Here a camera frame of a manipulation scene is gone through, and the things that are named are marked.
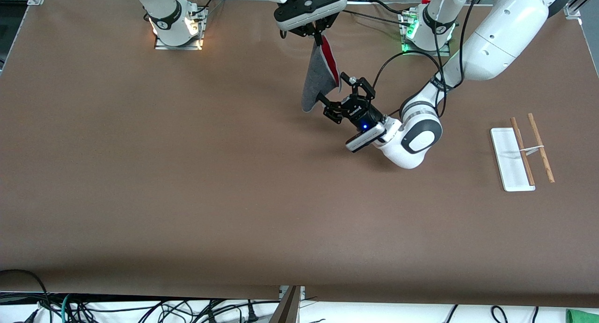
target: gray cloth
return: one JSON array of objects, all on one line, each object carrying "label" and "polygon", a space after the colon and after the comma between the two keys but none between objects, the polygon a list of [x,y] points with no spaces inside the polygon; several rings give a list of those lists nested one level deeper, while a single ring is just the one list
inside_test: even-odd
[{"label": "gray cloth", "polygon": [[[316,105],[316,96],[319,92],[326,95],[338,86],[338,74],[336,74],[337,80],[332,75],[336,73],[336,65],[334,65],[332,70],[327,65],[323,48],[328,48],[330,52],[328,42],[325,42],[323,46],[317,46],[316,42],[314,42],[314,46],[312,47],[312,55],[310,56],[310,64],[308,65],[308,73],[306,74],[306,82],[304,82],[304,91],[301,98],[301,108],[304,112],[312,111]],[[332,53],[329,55],[331,56],[329,61],[334,63]]]}]

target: teal cable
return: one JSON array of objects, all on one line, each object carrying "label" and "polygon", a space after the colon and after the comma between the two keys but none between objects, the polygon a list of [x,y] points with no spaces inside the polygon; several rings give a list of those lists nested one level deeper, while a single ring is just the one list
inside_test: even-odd
[{"label": "teal cable", "polygon": [[71,295],[67,294],[65,296],[65,299],[62,300],[62,306],[60,306],[60,318],[62,318],[62,323],[66,323],[65,311],[66,311],[66,302],[68,301],[69,296],[71,296]]}]

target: wooden stick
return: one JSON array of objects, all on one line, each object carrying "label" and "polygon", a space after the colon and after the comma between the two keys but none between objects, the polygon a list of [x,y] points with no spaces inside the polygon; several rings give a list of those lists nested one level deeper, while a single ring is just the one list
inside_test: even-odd
[{"label": "wooden stick", "polygon": [[[516,141],[518,141],[518,150],[522,150],[524,148],[524,142],[522,141],[522,135],[520,135],[520,129],[518,129],[518,123],[516,123],[516,118],[510,118],[511,128],[514,129],[514,135],[516,135]],[[526,157],[526,153],[524,151],[520,152],[520,157],[522,157],[522,162],[524,163],[524,170],[526,170],[526,177],[528,178],[528,184],[530,186],[534,186],[533,172],[530,170],[530,165],[528,164],[528,158]]]},{"label": "wooden stick", "polygon": [[[537,138],[537,145],[543,145],[541,141],[541,135],[539,135],[539,129],[537,129],[537,123],[534,122],[533,114],[528,114],[528,120],[530,121],[530,126],[533,127],[534,137]],[[554,173],[551,171],[551,167],[549,165],[549,160],[547,159],[547,153],[545,152],[544,147],[540,147],[539,151],[541,152],[541,158],[543,159],[543,166],[545,167],[545,172],[547,173],[547,178],[550,183],[554,183]]]}]

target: wooden chopstick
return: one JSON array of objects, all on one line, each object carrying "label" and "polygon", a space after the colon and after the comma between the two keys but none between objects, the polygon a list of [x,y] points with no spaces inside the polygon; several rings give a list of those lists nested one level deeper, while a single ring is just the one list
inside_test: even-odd
[{"label": "wooden chopstick", "polygon": [[510,118],[511,128],[514,129],[514,135],[516,135],[516,141],[518,141],[518,152],[520,152],[520,157],[522,157],[522,162],[524,163],[524,170],[526,170],[526,177],[528,178],[528,184],[530,186],[534,186],[533,172],[530,170],[530,164],[528,164],[528,158],[526,157],[526,153],[522,151],[524,148],[524,142],[522,141],[522,135],[520,135],[520,129],[518,129],[518,123],[516,123],[516,118]]},{"label": "wooden chopstick", "polygon": [[[528,114],[528,120],[530,121],[530,126],[533,127],[534,137],[537,138],[537,145],[542,146],[543,141],[541,141],[541,135],[539,135],[539,129],[537,129],[537,123],[534,122],[533,114]],[[547,153],[545,152],[545,147],[540,147],[539,151],[541,152],[541,158],[543,159],[543,166],[545,167],[545,172],[547,173],[547,178],[550,183],[554,183],[554,173],[551,171],[551,167],[549,165],[549,160],[547,159]]]}]

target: brown table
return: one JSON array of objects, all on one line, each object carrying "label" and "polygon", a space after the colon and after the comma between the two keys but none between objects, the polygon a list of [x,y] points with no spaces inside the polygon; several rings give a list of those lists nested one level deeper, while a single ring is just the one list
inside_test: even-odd
[{"label": "brown table", "polygon": [[[0,267],[61,292],[599,305],[599,81],[578,22],[556,15],[505,73],[454,91],[407,171],[301,112],[312,41],[280,39],[275,7],[226,1],[201,52],[153,50],[137,0],[30,7],[0,77]],[[327,36],[371,81],[400,50],[394,25],[345,13]],[[396,59],[377,107],[434,70]],[[527,112],[557,183],[536,158],[537,191],[506,193],[489,130],[516,116],[532,146]]]}]

